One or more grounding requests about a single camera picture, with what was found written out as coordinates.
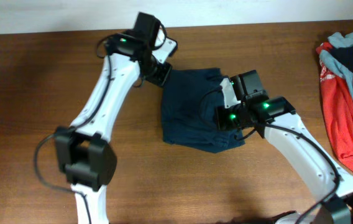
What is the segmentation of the navy blue shorts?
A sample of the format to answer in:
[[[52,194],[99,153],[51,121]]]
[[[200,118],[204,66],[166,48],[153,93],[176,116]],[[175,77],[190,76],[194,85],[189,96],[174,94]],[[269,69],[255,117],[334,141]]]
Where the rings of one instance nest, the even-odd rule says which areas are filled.
[[[224,104],[220,68],[172,70],[163,87],[163,141],[218,153],[243,146],[238,130],[217,130],[216,109]]]

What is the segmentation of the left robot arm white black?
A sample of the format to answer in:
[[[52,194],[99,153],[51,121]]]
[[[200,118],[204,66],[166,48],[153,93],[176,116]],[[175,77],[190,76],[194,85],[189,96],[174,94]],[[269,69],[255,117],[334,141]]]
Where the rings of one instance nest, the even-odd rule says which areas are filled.
[[[70,126],[54,134],[58,167],[75,195],[78,223],[108,223],[106,189],[117,166],[110,146],[115,120],[137,80],[164,86],[172,70],[167,58],[178,47],[159,19],[143,12],[132,29],[100,44],[106,54],[94,90]]]

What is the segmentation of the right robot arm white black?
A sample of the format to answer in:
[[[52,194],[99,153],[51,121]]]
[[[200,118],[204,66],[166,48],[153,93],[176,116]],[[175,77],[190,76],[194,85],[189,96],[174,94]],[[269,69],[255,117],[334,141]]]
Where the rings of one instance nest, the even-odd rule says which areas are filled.
[[[224,104],[216,110],[217,129],[252,128],[290,163],[315,199],[307,211],[285,212],[264,223],[353,223],[353,175],[310,134],[289,101],[270,98],[255,70],[223,78]]]

